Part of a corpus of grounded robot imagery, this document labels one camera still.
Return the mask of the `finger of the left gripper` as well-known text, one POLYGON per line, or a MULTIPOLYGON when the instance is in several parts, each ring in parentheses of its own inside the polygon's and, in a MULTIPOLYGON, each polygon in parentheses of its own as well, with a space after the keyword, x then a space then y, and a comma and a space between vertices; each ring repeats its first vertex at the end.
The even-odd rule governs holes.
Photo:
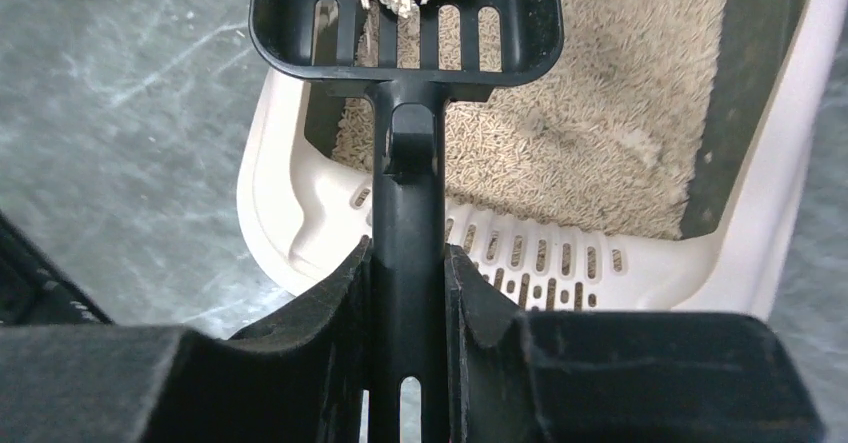
POLYGON ((111 324, 6 216, 1 217, 1 324, 111 324))

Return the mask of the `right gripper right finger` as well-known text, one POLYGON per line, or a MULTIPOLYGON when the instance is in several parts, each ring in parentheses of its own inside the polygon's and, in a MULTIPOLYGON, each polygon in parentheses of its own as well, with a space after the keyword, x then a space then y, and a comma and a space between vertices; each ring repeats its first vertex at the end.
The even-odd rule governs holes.
POLYGON ((455 442, 821 442, 791 357, 737 313, 525 311, 446 251, 455 442))

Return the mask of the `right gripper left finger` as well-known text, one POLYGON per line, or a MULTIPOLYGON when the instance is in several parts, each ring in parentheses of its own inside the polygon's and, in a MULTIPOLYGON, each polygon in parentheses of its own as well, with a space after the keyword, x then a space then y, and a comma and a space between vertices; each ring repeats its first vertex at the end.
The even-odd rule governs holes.
POLYGON ((358 441, 369 261, 362 238, 328 277, 228 340, 177 333, 141 441, 358 441))

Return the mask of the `black litter scoop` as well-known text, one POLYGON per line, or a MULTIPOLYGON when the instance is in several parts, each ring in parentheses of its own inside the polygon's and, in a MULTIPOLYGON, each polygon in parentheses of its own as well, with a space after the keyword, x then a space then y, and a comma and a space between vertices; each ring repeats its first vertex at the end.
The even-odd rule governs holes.
POLYGON ((329 303, 332 336, 351 349, 340 370, 340 425, 319 438, 401 438, 401 385, 421 386, 421 436, 451 436, 445 299, 445 111, 498 87, 539 79, 563 47, 560 0, 432 0, 420 12, 419 65, 398 63, 399 21, 379 19, 378 63, 354 53, 366 13, 351 0, 252 0, 250 31, 276 70, 373 109, 372 236, 297 299, 329 303))

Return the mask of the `beige litter box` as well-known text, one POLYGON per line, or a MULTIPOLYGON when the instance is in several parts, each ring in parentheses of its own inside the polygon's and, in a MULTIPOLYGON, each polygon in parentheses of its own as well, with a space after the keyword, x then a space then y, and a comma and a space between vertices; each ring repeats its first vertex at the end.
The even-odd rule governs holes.
MULTIPOLYGON (((846 10, 847 0, 727 0, 682 239, 608 236, 448 203, 448 241, 528 309, 766 319, 846 10)), ((371 228, 370 176, 331 161, 305 136, 336 106, 270 70, 239 171, 245 242, 293 295, 326 277, 371 228)))

